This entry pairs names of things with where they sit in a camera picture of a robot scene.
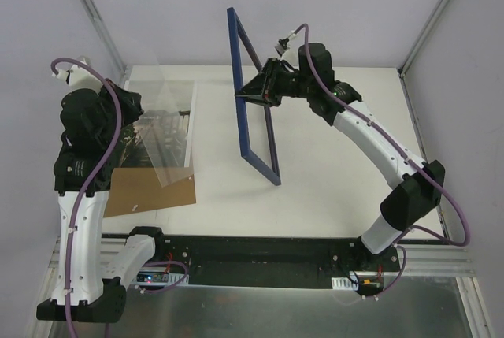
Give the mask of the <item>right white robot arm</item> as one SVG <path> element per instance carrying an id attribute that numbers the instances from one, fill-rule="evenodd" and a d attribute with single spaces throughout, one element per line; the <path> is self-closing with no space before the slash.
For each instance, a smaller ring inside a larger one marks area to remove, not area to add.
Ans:
<path id="1" fill-rule="evenodd" d="M 383 260 L 382 252 L 408 228 L 434 210 L 441 193 L 431 182 L 442 185 L 445 169 L 392 145 L 372 126 L 372 113 L 362 96 L 348 83 L 335 78 L 332 56 L 322 43 L 298 49 L 299 67 L 269 58 L 262 70 L 241 87 L 236 97 L 259 106 L 279 106 L 282 98 L 304 98 L 310 109 L 347 136 L 378 168 L 391 193 L 380 204 L 380 216 L 359 238 L 354 253 L 356 265 L 373 270 Z"/>

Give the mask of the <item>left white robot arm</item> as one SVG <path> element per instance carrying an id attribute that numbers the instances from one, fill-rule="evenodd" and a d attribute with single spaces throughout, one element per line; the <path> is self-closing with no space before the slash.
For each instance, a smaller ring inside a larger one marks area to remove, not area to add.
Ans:
<path id="1" fill-rule="evenodd" d="M 124 143 L 108 147 L 143 114 L 141 96 L 109 80 L 97 91 L 70 91 L 61 107 L 64 131 L 54 164 L 61 217 L 58 278 L 50 298 L 37 306 L 36 317 L 116 323 L 135 275 L 144 263 L 159 266 L 167 251 L 160 228 L 135 227 L 115 259 L 100 264 L 102 220 Z"/>

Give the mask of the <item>transparent plastic sheet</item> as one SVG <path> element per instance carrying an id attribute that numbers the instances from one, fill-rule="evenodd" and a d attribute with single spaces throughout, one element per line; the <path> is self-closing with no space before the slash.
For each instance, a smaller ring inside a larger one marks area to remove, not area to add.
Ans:
<path id="1" fill-rule="evenodd" d="M 141 94 L 143 115 L 134 127 L 159 184 L 191 176 L 196 81 L 160 65 L 134 65 L 125 85 Z"/>

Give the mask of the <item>blue wooden picture frame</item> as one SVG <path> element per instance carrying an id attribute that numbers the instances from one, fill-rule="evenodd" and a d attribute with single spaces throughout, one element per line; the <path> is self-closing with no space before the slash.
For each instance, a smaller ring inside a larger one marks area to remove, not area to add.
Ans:
<path id="1" fill-rule="evenodd" d="M 243 45 L 257 71 L 262 69 L 262 63 L 233 7 L 227 8 L 227 21 L 232 62 L 232 80 L 234 92 L 237 92 L 244 86 L 240 45 Z M 239 136 L 239 151 L 242 159 L 273 185 L 280 186 L 280 164 L 276 150 L 271 110 L 268 107 L 263 108 L 271 165 L 267 165 L 251 148 L 246 103 L 241 98 L 235 97 L 235 111 Z"/>

